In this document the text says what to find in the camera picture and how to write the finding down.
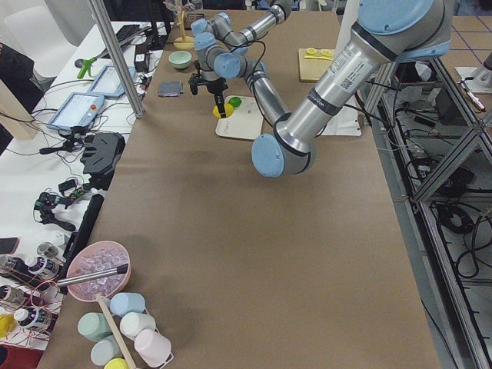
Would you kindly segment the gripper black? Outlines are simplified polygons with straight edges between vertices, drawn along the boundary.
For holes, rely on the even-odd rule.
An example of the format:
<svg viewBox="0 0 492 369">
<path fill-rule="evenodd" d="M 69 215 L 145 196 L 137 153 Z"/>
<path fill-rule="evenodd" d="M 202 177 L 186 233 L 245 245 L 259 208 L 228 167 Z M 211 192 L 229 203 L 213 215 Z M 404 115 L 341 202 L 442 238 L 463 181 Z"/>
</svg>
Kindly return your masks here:
<svg viewBox="0 0 492 369">
<path fill-rule="evenodd" d="M 207 80 L 203 78 L 203 84 L 206 86 L 209 93 L 214 95 L 215 107 L 219 118 L 224 117 L 224 98 L 223 91 L 227 89 L 227 82 L 224 78 L 219 77 L 215 80 Z"/>
</svg>

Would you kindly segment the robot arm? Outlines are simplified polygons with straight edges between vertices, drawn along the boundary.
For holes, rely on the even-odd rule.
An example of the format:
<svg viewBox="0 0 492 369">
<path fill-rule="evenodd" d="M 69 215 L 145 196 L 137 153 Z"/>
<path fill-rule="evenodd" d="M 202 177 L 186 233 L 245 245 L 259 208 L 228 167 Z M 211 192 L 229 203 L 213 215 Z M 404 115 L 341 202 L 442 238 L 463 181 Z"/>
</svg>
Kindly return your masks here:
<svg viewBox="0 0 492 369">
<path fill-rule="evenodd" d="M 244 79 L 273 127 L 251 148 L 254 167 L 267 178 L 307 170 L 314 162 L 314 139 L 382 64 L 438 58 L 450 47 L 452 1 L 361 1 L 349 41 L 297 109 L 288 111 L 264 66 L 247 58 L 245 48 L 285 22 L 291 6 L 272 1 L 261 18 L 239 32 L 225 13 L 191 25 L 200 66 L 191 85 Z"/>
<path fill-rule="evenodd" d="M 284 23 L 292 11 L 292 1 L 271 1 L 270 8 L 255 22 L 235 31 L 231 17 L 219 12 L 212 18 L 200 18 L 191 24 L 195 41 L 204 33 L 213 35 L 214 40 L 224 43 L 229 48 L 242 48 L 259 41 L 273 27 Z"/>
</svg>

